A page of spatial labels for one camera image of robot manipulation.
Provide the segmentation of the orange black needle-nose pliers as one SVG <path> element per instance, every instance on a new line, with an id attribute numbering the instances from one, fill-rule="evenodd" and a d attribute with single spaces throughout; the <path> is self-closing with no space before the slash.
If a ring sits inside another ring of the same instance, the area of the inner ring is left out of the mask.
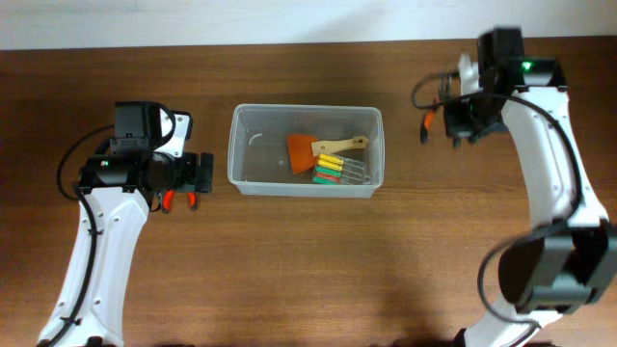
<path id="1" fill-rule="evenodd" d="M 438 103 L 443 103 L 448 100 L 451 96 L 451 88 L 452 81 L 459 77 L 458 72 L 439 72 L 429 75 L 421 80 L 413 91 L 412 100 L 417 109 L 419 109 L 418 104 L 416 103 L 416 94 L 419 90 L 429 82 L 439 81 L 438 86 L 438 96 L 433 99 L 431 103 L 431 107 L 427 108 L 426 113 L 424 114 L 419 130 L 419 139 L 422 145 L 426 145 L 429 141 L 429 130 L 433 123 L 435 116 L 439 110 Z"/>

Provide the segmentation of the orange scraper wooden handle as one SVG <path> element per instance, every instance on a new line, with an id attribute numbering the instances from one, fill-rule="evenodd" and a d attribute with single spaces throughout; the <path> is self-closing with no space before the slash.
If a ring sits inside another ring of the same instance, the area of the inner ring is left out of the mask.
<path id="1" fill-rule="evenodd" d="M 291 171 L 300 174 L 312 169 L 320 154 L 336 154 L 345 150 L 365 149 L 369 140 L 364 136 L 351 139 L 327 141 L 306 134 L 286 136 Z"/>

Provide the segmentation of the screwdriver set clear case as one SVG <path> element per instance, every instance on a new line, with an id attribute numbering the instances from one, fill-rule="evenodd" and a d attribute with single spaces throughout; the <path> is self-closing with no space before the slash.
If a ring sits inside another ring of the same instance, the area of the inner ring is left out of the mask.
<path id="1" fill-rule="evenodd" d="M 333 154 L 320 154 L 313 170 L 312 182 L 321 185 L 368 185 L 367 165 L 358 160 Z"/>

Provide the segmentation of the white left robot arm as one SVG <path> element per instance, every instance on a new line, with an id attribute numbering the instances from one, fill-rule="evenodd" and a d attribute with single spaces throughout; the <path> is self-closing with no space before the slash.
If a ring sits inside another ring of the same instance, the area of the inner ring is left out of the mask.
<path id="1" fill-rule="evenodd" d="M 212 190 L 214 157 L 185 151 L 193 119 L 153 101 L 115 105 L 105 139 L 63 195 L 79 204 L 79 226 L 57 304 L 40 346 L 121 346 L 133 254 L 148 215 L 169 213 L 184 193 L 191 210 Z"/>

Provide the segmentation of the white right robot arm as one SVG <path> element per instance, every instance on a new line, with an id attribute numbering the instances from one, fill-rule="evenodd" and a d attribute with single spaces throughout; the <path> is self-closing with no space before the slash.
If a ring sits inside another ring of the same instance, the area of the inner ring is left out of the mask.
<path id="1" fill-rule="evenodd" d="M 518 28 L 479 37 L 458 64 L 461 93 L 444 101 L 446 133 L 476 142 L 506 129 L 526 186 L 531 231 L 490 251 L 499 295 L 455 337 L 458 346 L 523 346 L 562 316 L 596 303 L 616 274 L 616 227 L 587 178 L 553 58 L 527 56 Z"/>

